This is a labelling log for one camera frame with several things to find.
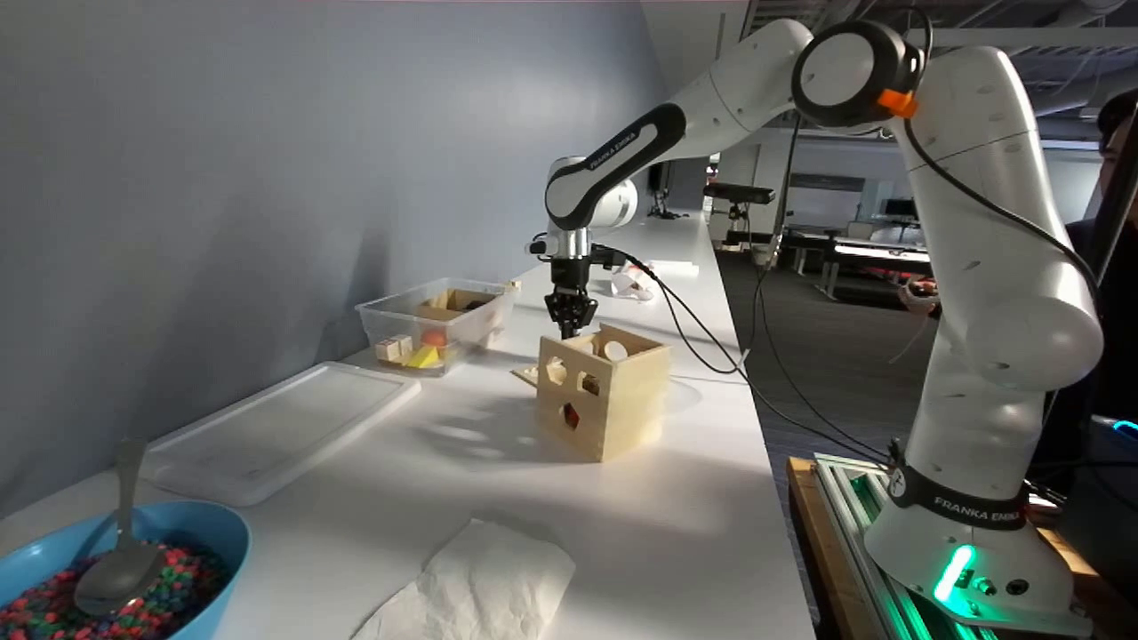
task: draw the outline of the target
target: blue bowl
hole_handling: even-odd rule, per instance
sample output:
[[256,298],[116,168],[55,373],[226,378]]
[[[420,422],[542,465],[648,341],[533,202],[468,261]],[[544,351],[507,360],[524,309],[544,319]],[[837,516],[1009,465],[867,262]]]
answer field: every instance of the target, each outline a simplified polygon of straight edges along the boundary
[[[209,640],[219,629],[223,607],[248,561],[244,519],[219,505],[198,501],[145,505],[136,507],[136,537],[159,545],[190,545],[219,557],[219,567],[226,568],[219,595],[175,634],[175,640]],[[106,554],[115,539],[115,519],[83,519],[0,557],[0,606],[13,602],[25,591],[36,591],[66,567],[83,567]]]

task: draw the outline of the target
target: white cloth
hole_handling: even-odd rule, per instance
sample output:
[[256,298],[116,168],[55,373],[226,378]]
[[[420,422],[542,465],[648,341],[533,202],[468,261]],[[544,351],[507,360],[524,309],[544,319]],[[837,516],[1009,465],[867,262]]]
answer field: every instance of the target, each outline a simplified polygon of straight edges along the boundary
[[542,640],[573,568],[563,546],[472,519],[351,640]]

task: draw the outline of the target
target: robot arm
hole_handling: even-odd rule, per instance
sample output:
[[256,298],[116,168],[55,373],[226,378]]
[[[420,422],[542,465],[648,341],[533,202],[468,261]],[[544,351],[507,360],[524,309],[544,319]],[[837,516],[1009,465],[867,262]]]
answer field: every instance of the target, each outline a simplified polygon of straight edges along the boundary
[[998,49],[935,64],[896,31],[773,20],[594,155],[549,183],[549,309],[592,325],[586,228],[631,221],[631,174],[707,155],[799,107],[822,123],[889,121],[938,279],[942,319],[918,421],[867,557],[965,627],[1086,638],[1070,574],[1023,523],[1044,391],[1098,351],[1093,286],[1055,217],[1028,94]]

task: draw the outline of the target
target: white table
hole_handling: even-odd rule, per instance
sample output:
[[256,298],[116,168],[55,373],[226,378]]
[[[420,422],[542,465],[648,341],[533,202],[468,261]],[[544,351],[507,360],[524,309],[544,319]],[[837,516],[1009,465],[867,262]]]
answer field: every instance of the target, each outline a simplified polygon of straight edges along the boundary
[[[609,238],[654,261],[735,345],[699,221]],[[665,433],[620,461],[573,461],[542,436],[533,388],[507,373],[536,360],[536,333],[556,333],[544,289],[544,268],[519,279],[507,333],[488,360],[423,382],[420,398],[350,452],[244,507],[256,551],[223,640],[350,638],[472,516],[552,537],[575,557],[557,640],[814,638],[747,385],[699,369],[660,303],[600,298],[600,319],[672,345]],[[89,475],[5,519],[0,551],[109,505],[115,475]]]

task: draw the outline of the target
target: spoon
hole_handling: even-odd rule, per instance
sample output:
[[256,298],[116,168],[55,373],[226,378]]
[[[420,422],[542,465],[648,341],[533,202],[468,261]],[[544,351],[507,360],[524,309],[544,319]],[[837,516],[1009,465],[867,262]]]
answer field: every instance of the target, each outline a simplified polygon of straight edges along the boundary
[[76,606],[87,616],[106,618],[130,597],[145,595],[159,568],[159,551],[136,537],[136,480],[141,465],[141,445],[116,448],[116,545],[76,587]]

